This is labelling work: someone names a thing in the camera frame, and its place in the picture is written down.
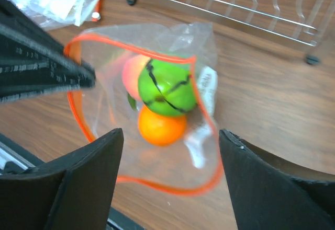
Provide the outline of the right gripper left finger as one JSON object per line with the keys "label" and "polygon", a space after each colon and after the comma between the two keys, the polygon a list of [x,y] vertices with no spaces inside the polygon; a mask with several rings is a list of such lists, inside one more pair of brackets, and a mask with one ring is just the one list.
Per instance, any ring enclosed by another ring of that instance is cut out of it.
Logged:
{"label": "right gripper left finger", "polygon": [[1,175],[1,229],[105,229],[124,135],[113,129],[64,156]]}

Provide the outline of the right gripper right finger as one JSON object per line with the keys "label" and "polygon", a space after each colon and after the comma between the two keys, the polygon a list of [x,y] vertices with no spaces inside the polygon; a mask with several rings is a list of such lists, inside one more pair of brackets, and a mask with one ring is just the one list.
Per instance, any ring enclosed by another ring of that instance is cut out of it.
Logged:
{"label": "right gripper right finger", "polygon": [[334,229],[334,175],[287,161],[219,132],[238,229]]}

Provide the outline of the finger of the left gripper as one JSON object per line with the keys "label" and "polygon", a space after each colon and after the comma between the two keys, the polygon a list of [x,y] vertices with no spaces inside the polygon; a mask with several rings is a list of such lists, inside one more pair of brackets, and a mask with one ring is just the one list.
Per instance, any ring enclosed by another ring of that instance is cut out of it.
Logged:
{"label": "finger of the left gripper", "polygon": [[14,3],[1,0],[1,102],[93,88],[94,69],[63,49]]}

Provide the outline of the pink yellow peach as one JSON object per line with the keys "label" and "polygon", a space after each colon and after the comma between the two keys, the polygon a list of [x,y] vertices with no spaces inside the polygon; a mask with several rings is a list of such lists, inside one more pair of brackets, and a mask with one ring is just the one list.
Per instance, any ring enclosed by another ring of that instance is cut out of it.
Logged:
{"label": "pink yellow peach", "polygon": [[135,55],[129,58],[122,71],[122,82],[126,91],[135,100],[140,100],[138,92],[138,78],[143,68],[151,58],[144,55]]}

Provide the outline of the orange fruit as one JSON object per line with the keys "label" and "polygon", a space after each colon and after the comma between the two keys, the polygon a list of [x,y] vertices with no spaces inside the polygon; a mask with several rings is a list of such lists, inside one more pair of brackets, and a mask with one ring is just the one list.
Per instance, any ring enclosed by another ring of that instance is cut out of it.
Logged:
{"label": "orange fruit", "polygon": [[187,127],[186,115],[167,117],[143,106],[138,116],[140,135],[155,146],[169,146],[180,140]]}

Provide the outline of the clear orange-zipper zip bag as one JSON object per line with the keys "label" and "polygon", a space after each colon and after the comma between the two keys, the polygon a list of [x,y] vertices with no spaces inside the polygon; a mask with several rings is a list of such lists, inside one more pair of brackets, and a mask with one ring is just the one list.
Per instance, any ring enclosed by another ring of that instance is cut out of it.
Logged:
{"label": "clear orange-zipper zip bag", "polygon": [[212,24],[92,28],[73,38],[64,54],[95,71],[93,88],[68,94],[86,138],[123,131],[118,183],[182,196],[217,185],[224,170],[215,120]]}

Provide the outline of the green striped melon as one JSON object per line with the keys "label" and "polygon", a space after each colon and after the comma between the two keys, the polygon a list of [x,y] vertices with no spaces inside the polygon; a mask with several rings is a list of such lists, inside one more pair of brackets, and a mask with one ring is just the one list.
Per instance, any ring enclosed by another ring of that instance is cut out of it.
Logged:
{"label": "green striped melon", "polygon": [[139,75],[138,93],[149,110],[162,116],[178,117],[197,106],[188,64],[150,59]]}

